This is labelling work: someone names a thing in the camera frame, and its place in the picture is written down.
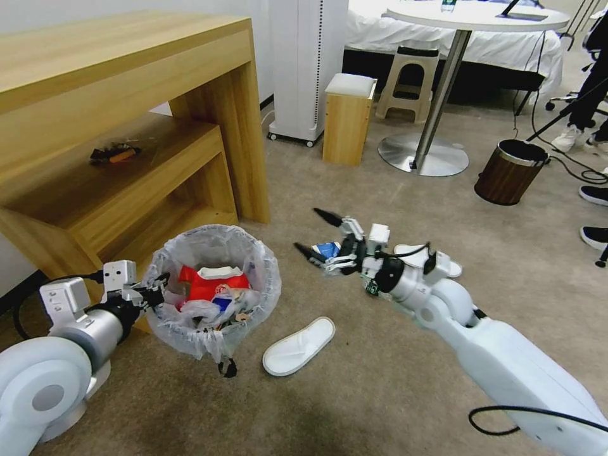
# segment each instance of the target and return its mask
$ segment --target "black pants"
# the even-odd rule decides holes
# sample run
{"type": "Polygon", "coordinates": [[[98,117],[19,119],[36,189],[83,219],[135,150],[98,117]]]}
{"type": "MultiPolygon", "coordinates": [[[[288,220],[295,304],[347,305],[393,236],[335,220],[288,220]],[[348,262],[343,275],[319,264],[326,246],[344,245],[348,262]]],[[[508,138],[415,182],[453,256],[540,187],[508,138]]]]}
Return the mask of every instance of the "black pants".
{"type": "MultiPolygon", "coordinates": [[[[570,123],[575,124],[580,130],[590,126],[590,121],[595,114],[597,106],[606,97],[608,93],[608,49],[600,52],[600,56],[591,69],[589,76],[585,80],[581,91],[579,92],[574,110],[570,114],[570,123]],[[589,95],[582,98],[586,93],[593,91],[589,95]]],[[[595,135],[596,140],[608,140],[608,120],[606,120],[600,130],[595,135]]]]}

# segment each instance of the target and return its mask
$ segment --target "white bedsheet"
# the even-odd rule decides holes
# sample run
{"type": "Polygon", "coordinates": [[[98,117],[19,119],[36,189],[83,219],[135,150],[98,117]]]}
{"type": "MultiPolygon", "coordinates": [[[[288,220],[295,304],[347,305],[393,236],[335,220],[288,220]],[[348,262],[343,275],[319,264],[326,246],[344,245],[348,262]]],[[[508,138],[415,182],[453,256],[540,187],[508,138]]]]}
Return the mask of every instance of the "white bedsheet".
{"type": "MultiPolygon", "coordinates": [[[[346,46],[350,49],[385,53],[394,53],[398,46],[436,48],[443,58],[447,57],[455,31],[382,17],[387,6],[394,1],[350,0],[346,46]]],[[[542,32],[473,32],[464,60],[511,70],[536,72],[541,35],[542,32]]],[[[551,95],[559,87],[562,67],[560,40],[557,34],[550,30],[545,36],[538,71],[545,77],[540,87],[541,97],[551,95]]]]}

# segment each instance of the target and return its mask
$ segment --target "white tower fan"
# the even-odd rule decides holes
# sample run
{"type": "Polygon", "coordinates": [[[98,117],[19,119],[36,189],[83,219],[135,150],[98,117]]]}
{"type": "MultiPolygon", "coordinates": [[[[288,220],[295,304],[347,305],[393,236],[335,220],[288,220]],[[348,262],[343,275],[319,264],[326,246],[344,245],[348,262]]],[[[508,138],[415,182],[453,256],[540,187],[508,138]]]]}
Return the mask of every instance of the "white tower fan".
{"type": "Polygon", "coordinates": [[[342,71],[348,0],[270,0],[274,113],[268,137],[312,147],[325,129],[325,88],[342,71]]]}

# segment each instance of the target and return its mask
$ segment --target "round table base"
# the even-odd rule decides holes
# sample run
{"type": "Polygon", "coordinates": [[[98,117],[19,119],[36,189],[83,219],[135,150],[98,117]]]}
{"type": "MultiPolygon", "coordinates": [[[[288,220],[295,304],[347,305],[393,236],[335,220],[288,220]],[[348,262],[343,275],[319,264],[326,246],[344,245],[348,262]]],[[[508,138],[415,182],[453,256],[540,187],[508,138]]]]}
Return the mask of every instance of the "round table base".
{"type": "Polygon", "coordinates": [[[457,145],[434,138],[421,170],[412,170],[411,164],[421,135],[397,134],[385,137],[378,144],[378,153],[389,165],[413,174],[443,177],[463,172],[469,166],[467,153],[457,145]]]}

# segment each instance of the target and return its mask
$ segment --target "sneaker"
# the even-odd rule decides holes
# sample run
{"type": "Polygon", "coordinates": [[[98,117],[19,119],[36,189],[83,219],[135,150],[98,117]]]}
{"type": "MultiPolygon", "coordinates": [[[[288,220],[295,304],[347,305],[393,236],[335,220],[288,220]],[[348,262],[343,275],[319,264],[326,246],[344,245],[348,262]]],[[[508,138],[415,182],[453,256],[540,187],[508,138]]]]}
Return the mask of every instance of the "sneaker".
{"type": "Polygon", "coordinates": [[[608,187],[599,188],[592,186],[582,186],[578,189],[578,194],[585,200],[600,206],[608,206],[608,187]]]}
{"type": "Polygon", "coordinates": [[[576,125],[568,125],[562,134],[551,141],[551,145],[560,152],[568,152],[581,139],[583,131],[576,125]]]}
{"type": "Polygon", "coordinates": [[[593,133],[589,139],[587,139],[587,141],[585,141],[585,146],[589,146],[589,147],[596,147],[599,150],[601,150],[601,152],[604,152],[605,154],[608,154],[608,139],[605,140],[597,140],[595,138],[595,135],[597,134],[597,132],[593,133]]]}
{"type": "Polygon", "coordinates": [[[596,250],[608,247],[608,228],[581,227],[581,239],[596,250]]]}

